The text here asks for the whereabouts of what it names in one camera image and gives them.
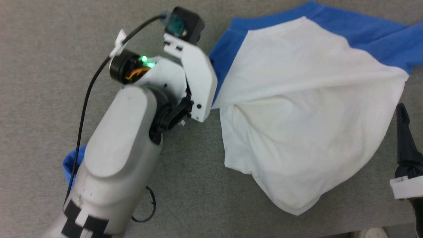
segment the cable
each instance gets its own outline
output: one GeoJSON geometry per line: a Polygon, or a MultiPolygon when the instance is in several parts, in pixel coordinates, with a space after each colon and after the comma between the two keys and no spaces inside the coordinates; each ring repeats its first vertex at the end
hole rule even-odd
{"type": "Polygon", "coordinates": [[[148,189],[148,191],[150,191],[150,195],[151,195],[151,199],[153,200],[152,202],[151,202],[151,204],[153,204],[153,212],[150,214],[150,216],[149,217],[147,217],[146,219],[144,219],[144,220],[137,220],[135,217],[133,217],[133,216],[131,216],[131,219],[133,220],[133,221],[135,221],[135,222],[147,222],[147,221],[149,221],[153,216],[154,216],[154,214],[156,213],[156,197],[154,196],[154,193],[153,193],[153,190],[151,189],[151,188],[149,188],[148,186],[146,187],[146,189],[148,189]]]}
{"type": "MultiPolygon", "coordinates": [[[[150,19],[148,19],[147,21],[145,21],[143,24],[139,25],[137,28],[135,28],[123,41],[122,41],[122,45],[124,45],[125,43],[128,42],[128,40],[130,40],[133,36],[135,36],[140,30],[142,30],[144,27],[146,27],[147,25],[149,25],[150,23],[159,20],[159,19],[165,19],[166,15],[157,15],[154,16],[150,19]]],[[[71,179],[69,181],[69,186],[68,186],[68,190],[66,192],[66,197],[65,197],[65,202],[63,203],[63,206],[66,203],[66,200],[69,197],[69,194],[71,193],[71,189],[72,189],[72,183],[74,181],[74,177],[75,177],[75,173],[76,173],[76,167],[77,167],[77,162],[78,162],[78,154],[79,154],[79,148],[80,148],[80,144],[81,144],[81,135],[82,135],[82,126],[84,125],[84,117],[85,117],[85,111],[87,110],[87,104],[88,104],[88,98],[90,96],[91,93],[91,89],[93,88],[93,85],[95,83],[95,81],[97,80],[98,76],[100,75],[100,72],[104,69],[104,67],[106,66],[106,64],[109,62],[110,60],[110,56],[108,56],[103,63],[100,65],[99,69],[97,70],[97,72],[94,74],[93,78],[91,79],[90,85],[88,85],[88,89],[87,89],[87,93],[85,94],[85,99],[84,99],[84,105],[82,107],[82,113],[81,113],[81,121],[80,121],[80,127],[78,130],[78,139],[77,139],[77,149],[76,149],[76,155],[75,155],[75,161],[72,167],[72,173],[71,173],[71,179]]]]}

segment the white fabric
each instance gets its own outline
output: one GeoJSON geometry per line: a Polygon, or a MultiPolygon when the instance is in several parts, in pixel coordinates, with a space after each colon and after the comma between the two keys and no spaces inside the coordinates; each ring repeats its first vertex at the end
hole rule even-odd
{"type": "Polygon", "coordinates": [[[214,104],[225,165],[299,215],[369,161],[407,78],[306,17],[250,30],[214,104]]]}

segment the gray fabric surface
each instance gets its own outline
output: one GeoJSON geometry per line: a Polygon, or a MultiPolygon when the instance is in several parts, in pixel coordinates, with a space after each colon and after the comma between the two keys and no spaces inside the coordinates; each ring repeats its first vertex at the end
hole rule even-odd
{"type": "MultiPolygon", "coordinates": [[[[200,46],[208,52],[233,17],[258,17],[303,0],[0,0],[0,237],[36,237],[60,211],[66,193],[61,163],[74,149],[89,79],[123,28],[176,5],[206,23],[200,46]]],[[[421,0],[322,0],[323,4],[404,24],[423,20],[421,0]]],[[[159,24],[136,36],[129,49],[162,53],[159,24]]],[[[423,68],[407,82],[403,101],[416,144],[423,148],[423,68]]],[[[82,143],[87,143],[119,85],[102,73],[90,97],[82,143]]],[[[251,176],[223,164],[218,111],[165,135],[149,185],[157,213],[132,223],[127,237],[319,237],[413,220],[411,207],[393,199],[396,168],[391,124],[374,158],[353,178],[323,195],[305,214],[287,214],[251,176]]],[[[148,198],[135,214],[147,215],[148,198]]]]}

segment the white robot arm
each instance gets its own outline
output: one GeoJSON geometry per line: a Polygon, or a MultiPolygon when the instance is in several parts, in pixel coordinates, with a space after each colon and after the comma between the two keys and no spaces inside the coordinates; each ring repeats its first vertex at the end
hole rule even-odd
{"type": "Polygon", "coordinates": [[[192,12],[173,10],[180,13],[183,34],[167,28],[165,51],[182,66],[128,50],[111,61],[110,75],[125,85],[90,138],[63,211],[44,238],[123,237],[161,152],[162,133],[184,116],[203,122],[209,115],[217,79],[195,46],[204,24],[192,12]],[[146,65],[152,68],[133,76],[146,65]]]}

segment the black and white checkered pattern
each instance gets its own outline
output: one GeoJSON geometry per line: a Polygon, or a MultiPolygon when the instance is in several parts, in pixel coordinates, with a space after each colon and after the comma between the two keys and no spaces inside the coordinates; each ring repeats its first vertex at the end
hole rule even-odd
{"type": "Polygon", "coordinates": [[[67,221],[62,229],[62,235],[68,238],[112,238],[112,235],[104,233],[109,220],[96,218],[88,214],[84,218],[84,225],[80,226],[77,223],[77,219],[81,219],[80,215],[81,208],[70,200],[65,209],[67,221]]]}

